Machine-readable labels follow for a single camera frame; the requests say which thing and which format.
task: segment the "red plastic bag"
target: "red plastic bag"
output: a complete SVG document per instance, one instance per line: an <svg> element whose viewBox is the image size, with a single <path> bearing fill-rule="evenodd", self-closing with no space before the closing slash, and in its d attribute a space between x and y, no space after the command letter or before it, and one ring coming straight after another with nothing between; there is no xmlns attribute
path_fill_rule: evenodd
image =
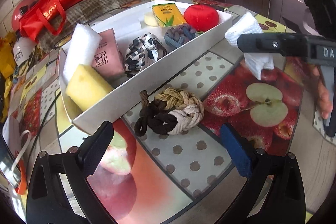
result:
<svg viewBox="0 0 336 224"><path fill-rule="evenodd" d="M53 35L59 35L66 20L65 10L80 1L81 0L39 0L39 2L20 19L21 35L38 42L36 38L43 27L46 27ZM55 30L48 21L52 20L58 14L62 16L62 22L57 30Z"/></svg>

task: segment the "red helmet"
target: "red helmet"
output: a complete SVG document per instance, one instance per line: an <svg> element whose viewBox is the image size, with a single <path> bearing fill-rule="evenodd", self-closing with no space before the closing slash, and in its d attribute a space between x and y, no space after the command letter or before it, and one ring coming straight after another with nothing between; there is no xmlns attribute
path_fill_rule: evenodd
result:
<svg viewBox="0 0 336 224"><path fill-rule="evenodd" d="M22 0L15 8L12 15L12 28L16 32L20 28L19 20L20 18L39 0Z"/></svg>

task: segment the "pink box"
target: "pink box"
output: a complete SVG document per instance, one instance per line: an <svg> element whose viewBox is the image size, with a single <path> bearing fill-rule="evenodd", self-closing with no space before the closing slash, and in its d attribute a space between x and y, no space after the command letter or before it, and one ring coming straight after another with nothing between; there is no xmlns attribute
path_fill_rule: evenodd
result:
<svg viewBox="0 0 336 224"><path fill-rule="evenodd" d="M91 64L102 77L115 79L125 73L124 63L118 50L113 29L99 34L102 37Z"/></svg>

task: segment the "screw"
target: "screw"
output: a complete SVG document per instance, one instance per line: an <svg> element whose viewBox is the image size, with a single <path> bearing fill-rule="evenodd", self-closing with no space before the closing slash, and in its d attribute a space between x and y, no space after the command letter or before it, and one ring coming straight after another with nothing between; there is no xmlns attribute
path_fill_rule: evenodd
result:
<svg viewBox="0 0 336 224"><path fill-rule="evenodd" d="M46 152L45 151L41 151L39 153L39 158L43 158L45 156Z"/></svg>
<svg viewBox="0 0 336 224"><path fill-rule="evenodd" d="M259 155L263 155L263 154L265 154L265 150L263 150L262 148L257 148L257 149L256 149L256 152L257 152Z"/></svg>
<svg viewBox="0 0 336 224"><path fill-rule="evenodd" d="M294 155L294 153L292 153L292 152L289 152L288 154L288 157L290 158L290 159L295 159L295 155Z"/></svg>
<svg viewBox="0 0 336 224"><path fill-rule="evenodd" d="M77 146L73 146L73 147L70 147L70 148L69 148L69 152L70 152L71 154L76 153L77 151L78 151L78 147L77 147Z"/></svg>

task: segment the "cow print scrunchie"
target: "cow print scrunchie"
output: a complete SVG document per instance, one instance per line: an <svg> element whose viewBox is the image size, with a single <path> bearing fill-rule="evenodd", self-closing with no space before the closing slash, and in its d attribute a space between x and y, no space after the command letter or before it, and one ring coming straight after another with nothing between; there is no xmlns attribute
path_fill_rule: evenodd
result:
<svg viewBox="0 0 336 224"><path fill-rule="evenodd" d="M125 56L125 71L134 76L167 54L159 39L149 33L133 40Z"/></svg>

